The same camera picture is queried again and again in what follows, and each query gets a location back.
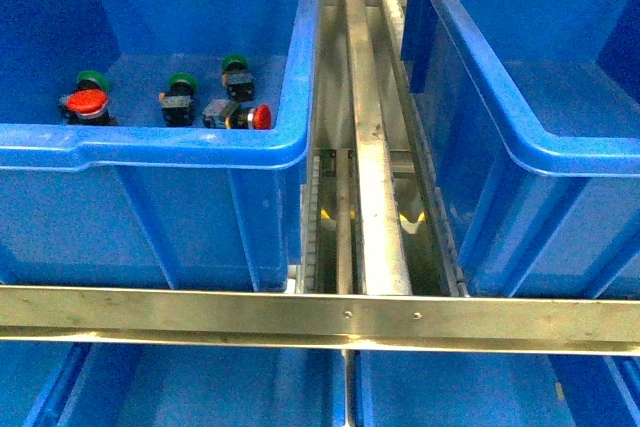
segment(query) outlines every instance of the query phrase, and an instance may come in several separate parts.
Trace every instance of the yellow part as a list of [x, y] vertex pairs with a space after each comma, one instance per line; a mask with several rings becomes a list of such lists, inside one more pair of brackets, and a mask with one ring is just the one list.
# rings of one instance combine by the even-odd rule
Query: yellow part
[[[331, 220], [331, 216], [324, 209], [322, 209], [320, 211], [320, 218], [321, 219]], [[356, 218], [356, 212], [355, 212], [355, 210], [352, 210], [351, 211], [351, 219], [355, 219], [355, 218]], [[416, 222], [426, 222], [426, 220], [427, 220], [427, 216], [424, 214], [424, 212], [421, 212], [420, 215], [418, 216], [418, 220], [416, 220]], [[409, 219], [407, 219], [404, 215], [400, 214], [400, 221], [401, 222], [409, 222]]]

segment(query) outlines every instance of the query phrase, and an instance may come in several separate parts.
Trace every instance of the blue plastic bin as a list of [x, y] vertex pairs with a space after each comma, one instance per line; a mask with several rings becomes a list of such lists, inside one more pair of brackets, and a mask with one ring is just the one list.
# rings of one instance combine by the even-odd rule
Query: blue plastic bin
[[640, 426], [640, 360], [551, 356], [578, 427]]
[[339, 352], [95, 345], [56, 427], [341, 427]]
[[362, 352], [358, 365], [364, 427], [576, 425], [544, 355]]
[[[0, 281], [282, 290], [300, 259], [320, 0], [0, 0]], [[210, 130], [245, 55], [269, 131]], [[67, 126], [92, 69], [119, 127]], [[199, 80], [192, 128], [158, 94]]]
[[470, 291], [640, 298], [640, 0], [408, 0], [402, 54]]
[[51, 426], [61, 411], [89, 346], [0, 343], [0, 425]]

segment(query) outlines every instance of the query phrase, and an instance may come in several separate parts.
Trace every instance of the metal shelf frame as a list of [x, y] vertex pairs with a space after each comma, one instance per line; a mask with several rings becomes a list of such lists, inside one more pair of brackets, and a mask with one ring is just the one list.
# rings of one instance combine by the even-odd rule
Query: metal shelf frame
[[[348, 151], [336, 153], [338, 293], [303, 293], [300, 283], [309, 276], [303, 269], [292, 294], [2, 286], [0, 340], [341, 349], [345, 375], [352, 352], [362, 349], [640, 355], [640, 302], [469, 297], [447, 247], [446, 219], [431, 228], [450, 296], [411, 295], [393, 197], [393, 158], [380, 96], [368, 87], [375, 67], [365, 12], [374, 2], [383, 12], [413, 171], [423, 186], [425, 212], [438, 219], [429, 155], [417, 140], [420, 125], [399, 59], [402, 9], [398, 0], [329, 1], [345, 2], [357, 147], [353, 159]], [[351, 188], [352, 170], [357, 189]], [[361, 252], [354, 251], [352, 204], [359, 213]]]

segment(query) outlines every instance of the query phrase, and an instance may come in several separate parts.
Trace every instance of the electrical component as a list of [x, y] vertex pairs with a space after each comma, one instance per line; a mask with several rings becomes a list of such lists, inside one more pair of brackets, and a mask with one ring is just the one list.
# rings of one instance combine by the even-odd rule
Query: electrical component
[[167, 127], [188, 127], [196, 117], [195, 93], [198, 82], [190, 74], [180, 72], [169, 78], [169, 91], [160, 94], [162, 117]]
[[259, 107], [243, 108], [235, 100], [213, 99], [202, 112], [202, 122], [209, 129], [271, 129], [271, 109]]
[[76, 90], [60, 99], [58, 107], [68, 125], [118, 125], [109, 115], [109, 82], [93, 70], [78, 74]]
[[249, 72], [247, 59], [238, 54], [225, 57], [222, 62], [222, 85], [230, 99], [251, 102], [255, 95], [253, 75]]

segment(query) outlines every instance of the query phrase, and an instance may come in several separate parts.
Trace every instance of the metal channel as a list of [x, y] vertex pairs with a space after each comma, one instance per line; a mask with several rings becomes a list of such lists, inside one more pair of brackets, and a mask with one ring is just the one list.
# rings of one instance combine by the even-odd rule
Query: metal channel
[[363, 237], [363, 292], [410, 295], [364, 0], [345, 0]]
[[[353, 293], [353, 238], [351, 235], [351, 166], [350, 151], [336, 151], [336, 283], [339, 295]], [[344, 362], [344, 427], [356, 427], [355, 352], [342, 350]]]
[[353, 249], [351, 235], [351, 168], [348, 149], [336, 151], [336, 245], [338, 294], [353, 293]]
[[430, 227], [438, 240], [440, 248], [440, 270], [444, 288], [454, 297], [468, 297], [467, 286], [462, 270], [455, 265], [456, 251], [453, 234], [447, 222], [444, 204], [439, 197], [435, 185], [435, 169], [431, 162], [429, 146], [420, 139], [426, 136], [422, 131], [417, 108], [409, 93], [407, 72], [400, 60], [400, 48], [404, 32], [404, 13], [398, 0], [378, 0], [384, 19], [391, 47], [391, 63], [398, 89], [398, 97], [402, 107], [402, 116], [407, 130], [407, 140], [413, 159], [413, 166], [418, 176], [420, 196], [424, 203], [424, 211], [431, 220]]
[[0, 287], [0, 339], [640, 356], [640, 302]]

